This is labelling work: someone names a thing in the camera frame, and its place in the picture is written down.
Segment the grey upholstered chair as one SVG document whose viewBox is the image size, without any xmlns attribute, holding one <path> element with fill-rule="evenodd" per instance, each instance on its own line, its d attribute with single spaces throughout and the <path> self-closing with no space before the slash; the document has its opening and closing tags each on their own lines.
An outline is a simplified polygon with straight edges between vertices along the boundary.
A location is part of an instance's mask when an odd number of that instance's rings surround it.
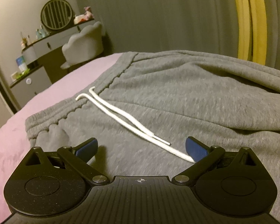
<svg viewBox="0 0 280 224">
<path fill-rule="evenodd" d="M 88 62 L 103 51 L 102 24 L 98 21 L 72 35 L 69 41 L 62 46 L 62 53 L 66 61 L 60 68 L 65 70 L 77 64 Z"/>
</svg>

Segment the pink bed blanket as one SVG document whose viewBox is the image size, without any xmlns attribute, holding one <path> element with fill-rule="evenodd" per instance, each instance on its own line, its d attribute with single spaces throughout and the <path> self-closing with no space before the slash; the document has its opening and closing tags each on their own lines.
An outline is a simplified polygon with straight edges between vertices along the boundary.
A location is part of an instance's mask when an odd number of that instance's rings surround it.
<svg viewBox="0 0 280 224">
<path fill-rule="evenodd" d="M 121 56 L 115 53 L 101 57 L 77 68 L 39 95 L 34 96 L 19 112 L 0 129 L 0 223 L 10 215 L 3 196 L 3 189 L 14 169 L 30 150 L 25 120 L 56 103 L 72 97 L 94 82 Z"/>
</svg>

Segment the dark vanity desk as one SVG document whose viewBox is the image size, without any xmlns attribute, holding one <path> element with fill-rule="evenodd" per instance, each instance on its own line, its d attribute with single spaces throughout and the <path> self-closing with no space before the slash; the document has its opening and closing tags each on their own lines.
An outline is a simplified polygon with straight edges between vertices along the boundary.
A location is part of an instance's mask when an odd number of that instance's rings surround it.
<svg viewBox="0 0 280 224">
<path fill-rule="evenodd" d="M 62 53 L 62 46 L 69 41 L 72 35 L 93 24 L 95 21 L 90 20 L 74 25 L 69 29 L 40 39 L 22 51 L 25 63 L 30 68 L 29 74 L 10 85 L 18 110 L 35 95 L 68 74 L 66 69 L 61 69 L 61 65 L 66 61 Z"/>
</svg>

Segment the blue white box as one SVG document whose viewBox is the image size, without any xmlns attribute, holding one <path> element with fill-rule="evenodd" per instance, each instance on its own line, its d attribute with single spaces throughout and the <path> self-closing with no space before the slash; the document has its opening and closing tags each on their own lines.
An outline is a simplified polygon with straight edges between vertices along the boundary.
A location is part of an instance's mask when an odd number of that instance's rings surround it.
<svg viewBox="0 0 280 224">
<path fill-rule="evenodd" d="M 25 72 L 28 69 L 25 58 L 23 56 L 16 58 L 15 61 L 20 72 Z"/>
</svg>

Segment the grey-green curtain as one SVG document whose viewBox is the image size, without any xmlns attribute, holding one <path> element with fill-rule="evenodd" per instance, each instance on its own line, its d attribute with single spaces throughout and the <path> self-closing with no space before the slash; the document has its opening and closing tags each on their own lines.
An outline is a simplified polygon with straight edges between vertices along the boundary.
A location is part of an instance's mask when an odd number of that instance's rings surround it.
<svg viewBox="0 0 280 224">
<path fill-rule="evenodd" d="M 111 53 L 190 50 L 238 58 L 235 0 L 77 0 L 102 22 Z M 280 70 L 280 0 L 265 0 L 266 66 Z"/>
</svg>

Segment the pink plush toy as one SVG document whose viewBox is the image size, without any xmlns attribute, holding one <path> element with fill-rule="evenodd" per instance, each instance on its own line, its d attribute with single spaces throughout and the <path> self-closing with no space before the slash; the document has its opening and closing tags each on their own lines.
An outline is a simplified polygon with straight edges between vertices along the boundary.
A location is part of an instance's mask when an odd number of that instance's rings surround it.
<svg viewBox="0 0 280 224">
<path fill-rule="evenodd" d="M 86 21 L 94 19 L 94 15 L 92 13 L 92 10 L 91 10 L 90 6 L 84 7 L 84 10 L 85 10 L 84 14 L 81 14 L 79 16 L 75 16 L 74 24 L 79 24 L 79 23 L 86 22 Z"/>
</svg>

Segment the yellow curtain strip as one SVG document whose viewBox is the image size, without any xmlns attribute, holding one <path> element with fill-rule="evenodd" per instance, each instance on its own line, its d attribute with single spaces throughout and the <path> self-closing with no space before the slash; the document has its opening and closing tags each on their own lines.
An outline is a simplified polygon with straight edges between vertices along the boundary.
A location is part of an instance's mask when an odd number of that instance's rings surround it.
<svg viewBox="0 0 280 224">
<path fill-rule="evenodd" d="M 235 0 L 238 16 L 238 54 L 242 60 L 264 65 L 267 57 L 265 0 Z"/>
</svg>

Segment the round vanity mirror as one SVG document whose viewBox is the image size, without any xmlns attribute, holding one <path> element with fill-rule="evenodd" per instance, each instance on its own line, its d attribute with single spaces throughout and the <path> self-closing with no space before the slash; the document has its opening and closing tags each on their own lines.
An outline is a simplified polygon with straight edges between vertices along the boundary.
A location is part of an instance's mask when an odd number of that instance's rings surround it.
<svg viewBox="0 0 280 224">
<path fill-rule="evenodd" d="M 49 0 L 41 10 L 40 19 L 49 31 L 59 31 L 74 24 L 74 11 L 66 0 Z"/>
</svg>

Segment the grey sweatpants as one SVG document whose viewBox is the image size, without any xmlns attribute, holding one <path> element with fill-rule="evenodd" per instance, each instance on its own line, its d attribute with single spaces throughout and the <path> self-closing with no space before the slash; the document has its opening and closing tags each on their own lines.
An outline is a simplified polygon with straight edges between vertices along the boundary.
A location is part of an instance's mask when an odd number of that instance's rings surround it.
<svg viewBox="0 0 280 224">
<path fill-rule="evenodd" d="M 271 214 L 280 221 L 280 70 L 208 53 L 128 52 L 91 87 L 181 152 L 189 136 L 227 151 L 250 147 L 277 186 Z M 30 116 L 26 131 L 31 145 L 44 151 L 96 138 L 99 152 L 90 165 L 110 178 L 173 177 L 190 166 L 86 98 L 71 97 Z"/>
</svg>

